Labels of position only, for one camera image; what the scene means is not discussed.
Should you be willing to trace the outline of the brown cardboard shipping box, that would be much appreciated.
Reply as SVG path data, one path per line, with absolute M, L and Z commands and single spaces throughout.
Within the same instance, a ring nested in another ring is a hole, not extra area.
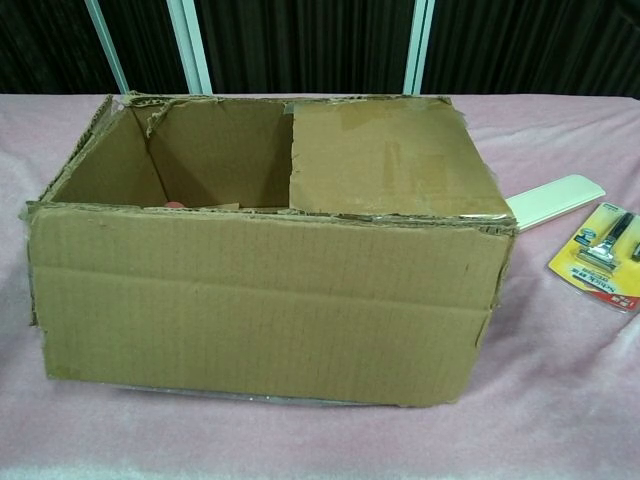
M 447 97 L 107 97 L 28 203 L 46 374 L 432 406 L 516 219 Z

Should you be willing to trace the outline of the dark pleated curtain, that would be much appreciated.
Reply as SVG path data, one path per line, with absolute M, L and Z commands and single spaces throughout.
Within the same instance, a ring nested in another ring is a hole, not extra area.
M 99 0 L 129 90 L 188 87 L 166 0 Z M 195 0 L 213 92 L 400 94 L 414 0 Z M 120 92 L 84 0 L 0 0 L 0 94 Z M 640 0 L 437 0 L 422 94 L 640 100 Z

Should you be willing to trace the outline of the white flat plastic case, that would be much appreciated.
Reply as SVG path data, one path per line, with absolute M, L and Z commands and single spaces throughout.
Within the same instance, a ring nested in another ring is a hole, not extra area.
M 520 231 L 537 227 L 604 197 L 589 178 L 571 174 L 506 199 Z

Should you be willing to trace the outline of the yellow razor blister pack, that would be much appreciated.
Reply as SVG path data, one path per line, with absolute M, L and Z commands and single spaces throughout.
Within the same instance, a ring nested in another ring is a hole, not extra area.
M 625 313 L 640 310 L 640 214 L 599 204 L 548 268 L 604 304 Z

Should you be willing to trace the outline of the pink fuzzy tablecloth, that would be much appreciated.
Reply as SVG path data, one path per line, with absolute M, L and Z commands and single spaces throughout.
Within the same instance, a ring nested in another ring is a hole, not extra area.
M 518 238 L 452 405 L 315 408 L 48 380 L 20 214 L 100 103 L 0 94 L 0 480 L 640 480 L 640 313 L 546 267 L 586 210 Z

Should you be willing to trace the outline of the wide white frame post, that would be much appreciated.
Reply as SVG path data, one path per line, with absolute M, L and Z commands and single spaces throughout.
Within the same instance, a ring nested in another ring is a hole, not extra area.
M 166 0 L 188 91 L 211 95 L 207 57 L 200 31 L 195 0 Z

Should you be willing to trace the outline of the thin white frame post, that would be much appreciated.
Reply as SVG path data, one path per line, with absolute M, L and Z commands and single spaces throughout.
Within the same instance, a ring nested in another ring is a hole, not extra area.
M 121 94 L 129 90 L 129 85 L 121 65 L 110 30 L 104 18 L 99 0 L 84 0 L 86 9 L 93 23 L 99 42 L 114 76 L 116 85 Z

